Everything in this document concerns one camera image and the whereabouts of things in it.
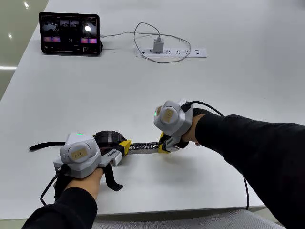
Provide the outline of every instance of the black strap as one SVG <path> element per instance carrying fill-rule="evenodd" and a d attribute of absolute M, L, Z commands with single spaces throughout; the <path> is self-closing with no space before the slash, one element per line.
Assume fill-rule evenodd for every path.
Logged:
<path fill-rule="evenodd" d="M 42 148 L 46 148 L 46 147 L 50 147 L 50 146 L 64 146 L 65 142 L 44 142 L 44 143 L 40 143 L 34 146 L 31 146 L 29 148 L 30 151 L 34 151 L 34 150 L 38 150 L 38 149 L 42 149 Z"/>
<path fill-rule="evenodd" d="M 119 191 L 123 187 L 123 185 L 119 185 L 118 183 L 115 182 L 111 165 L 108 164 L 106 165 L 106 167 L 102 169 L 105 174 L 107 186 L 116 192 Z"/>

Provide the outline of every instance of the black sweater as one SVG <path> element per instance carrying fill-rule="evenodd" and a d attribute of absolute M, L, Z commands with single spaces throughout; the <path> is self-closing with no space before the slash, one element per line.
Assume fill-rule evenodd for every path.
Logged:
<path fill-rule="evenodd" d="M 305 218 L 305 127 L 272 124 L 237 115 L 207 114 L 196 127 L 198 142 L 243 174 L 259 198 L 287 228 Z M 97 206 L 83 189 L 69 188 L 36 210 L 24 229 L 90 229 Z"/>

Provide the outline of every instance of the gray floor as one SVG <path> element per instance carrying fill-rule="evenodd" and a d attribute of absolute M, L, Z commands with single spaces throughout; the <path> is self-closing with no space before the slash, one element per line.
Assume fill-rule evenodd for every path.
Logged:
<path fill-rule="evenodd" d="M 38 13 L 43 11 L 47 5 L 47 0 L 2 0 L 0 7 L 0 99 L 2 98 L 14 69 L 23 55 L 24 50 L 34 32 L 38 23 Z M 212 214 L 214 211 L 206 211 L 204 214 Z M 272 216 L 269 210 L 262 209 L 256 211 L 273 222 L 277 220 Z M 198 212 L 180 212 L 176 215 L 181 218 L 200 216 L 202 211 Z M 19 229 L 26 219 L 0 220 L 1 229 Z"/>

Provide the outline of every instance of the tablet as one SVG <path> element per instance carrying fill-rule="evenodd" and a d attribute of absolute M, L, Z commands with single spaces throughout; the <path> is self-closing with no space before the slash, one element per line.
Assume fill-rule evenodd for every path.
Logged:
<path fill-rule="evenodd" d="M 100 17 L 96 14 L 40 12 L 39 26 L 45 54 L 101 53 Z"/>

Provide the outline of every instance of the power strip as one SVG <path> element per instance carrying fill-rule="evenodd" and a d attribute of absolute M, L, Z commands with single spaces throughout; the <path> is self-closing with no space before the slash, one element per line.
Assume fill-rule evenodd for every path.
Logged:
<path fill-rule="evenodd" d="M 205 58 L 208 57 L 206 54 L 206 49 L 173 49 L 173 48 L 164 48 L 163 53 L 153 53 L 153 49 L 140 49 L 142 54 L 145 57 L 184 57 L 186 54 L 190 53 L 187 57 L 199 57 Z M 136 56 L 142 57 L 139 53 L 139 50 L 136 49 Z"/>

